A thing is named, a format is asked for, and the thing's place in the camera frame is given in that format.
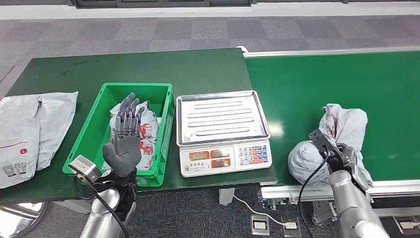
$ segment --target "barcode label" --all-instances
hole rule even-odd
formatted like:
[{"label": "barcode label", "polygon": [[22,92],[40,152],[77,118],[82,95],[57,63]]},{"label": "barcode label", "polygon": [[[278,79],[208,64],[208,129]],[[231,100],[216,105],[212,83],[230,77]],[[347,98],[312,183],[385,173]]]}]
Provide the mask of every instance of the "barcode label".
[{"label": "barcode label", "polygon": [[26,162],[23,163],[16,163],[13,165],[14,170],[16,171],[16,173],[22,175],[22,174],[26,174]]},{"label": "barcode label", "polygon": [[3,166],[2,168],[8,177],[13,177],[16,175],[13,169],[13,165],[6,165],[6,166]]}]

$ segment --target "robotic hand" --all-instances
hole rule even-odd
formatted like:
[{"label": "robotic hand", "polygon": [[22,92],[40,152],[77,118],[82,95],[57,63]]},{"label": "robotic hand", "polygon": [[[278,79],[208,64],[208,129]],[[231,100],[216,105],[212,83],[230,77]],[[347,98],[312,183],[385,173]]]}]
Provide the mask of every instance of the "robotic hand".
[{"label": "robotic hand", "polygon": [[357,167],[353,147],[332,145],[319,129],[309,139],[326,159],[331,172],[329,183],[334,194],[341,238],[389,238],[371,205],[368,182]]},{"label": "robotic hand", "polygon": [[77,178],[92,191],[96,199],[92,212],[86,222],[81,238],[123,238],[128,237],[126,225],[136,208],[136,165],[141,160],[139,149],[138,123],[140,116],[135,115],[139,99],[131,93],[121,103],[116,118],[115,129],[111,132],[111,143],[103,145],[104,160],[111,170],[102,174],[90,160],[79,155],[68,166],[74,171],[74,186]]}]

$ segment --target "finger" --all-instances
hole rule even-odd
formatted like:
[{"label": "finger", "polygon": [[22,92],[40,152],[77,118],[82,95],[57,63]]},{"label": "finger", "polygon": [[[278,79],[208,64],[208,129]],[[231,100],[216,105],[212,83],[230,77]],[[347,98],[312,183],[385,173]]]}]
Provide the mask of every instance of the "finger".
[{"label": "finger", "polygon": [[131,109],[136,109],[136,106],[140,104],[140,99],[136,98],[132,103],[131,103]]},{"label": "finger", "polygon": [[131,105],[130,98],[129,97],[124,98],[124,100],[122,100],[121,102],[121,105],[119,106],[119,112],[124,113],[127,107],[129,107],[130,105]]},{"label": "finger", "polygon": [[136,95],[134,93],[130,93],[128,98],[130,99],[130,102],[132,102],[136,98]]},{"label": "finger", "polygon": [[139,111],[137,112],[137,115],[141,116],[142,113],[144,112],[144,110],[145,110],[145,107],[139,108]]}]

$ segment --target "white cable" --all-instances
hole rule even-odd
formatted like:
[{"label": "white cable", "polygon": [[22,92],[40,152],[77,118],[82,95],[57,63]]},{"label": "white cable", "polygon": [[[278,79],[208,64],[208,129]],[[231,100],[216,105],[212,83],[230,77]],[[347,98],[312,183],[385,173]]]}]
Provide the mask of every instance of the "white cable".
[{"label": "white cable", "polygon": [[236,198],[236,200],[238,200],[238,201],[240,201],[240,202],[245,203],[245,205],[247,205],[247,207],[248,207],[248,208],[250,209],[250,211],[252,211],[253,213],[255,213],[255,214],[259,214],[259,215],[266,215],[266,216],[268,216],[270,219],[272,219],[274,222],[276,222],[277,224],[280,224],[280,225],[282,225],[282,226],[287,226],[287,224],[285,224],[285,223],[281,223],[281,222],[276,221],[276,220],[275,220],[274,218],[272,218],[269,214],[262,213],[262,212],[256,212],[256,211],[252,210],[252,208],[248,205],[248,203],[246,203],[245,201],[243,201],[243,200],[241,200],[241,199],[237,198],[235,195],[233,195],[233,197],[234,197],[234,198]]}]

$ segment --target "gray plastic package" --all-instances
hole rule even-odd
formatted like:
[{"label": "gray plastic package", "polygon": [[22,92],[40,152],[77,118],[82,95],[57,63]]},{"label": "gray plastic package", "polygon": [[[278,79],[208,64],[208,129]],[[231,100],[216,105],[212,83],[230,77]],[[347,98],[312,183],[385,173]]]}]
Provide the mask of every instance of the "gray plastic package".
[{"label": "gray plastic package", "polygon": [[[373,187],[369,172],[363,165],[361,153],[368,117],[361,109],[343,109],[339,104],[327,104],[325,114],[319,122],[319,129],[332,143],[345,143],[355,149],[357,166]],[[289,173],[301,184],[322,163],[322,156],[310,141],[300,142],[288,157]],[[325,164],[308,182],[309,186],[329,186],[329,170]]]},{"label": "gray plastic package", "polygon": [[41,95],[42,105],[37,113],[41,126],[37,171],[50,166],[73,122],[78,94],[79,92]]},{"label": "gray plastic package", "polygon": [[36,170],[41,96],[26,95],[0,101],[0,188],[31,179]]}]

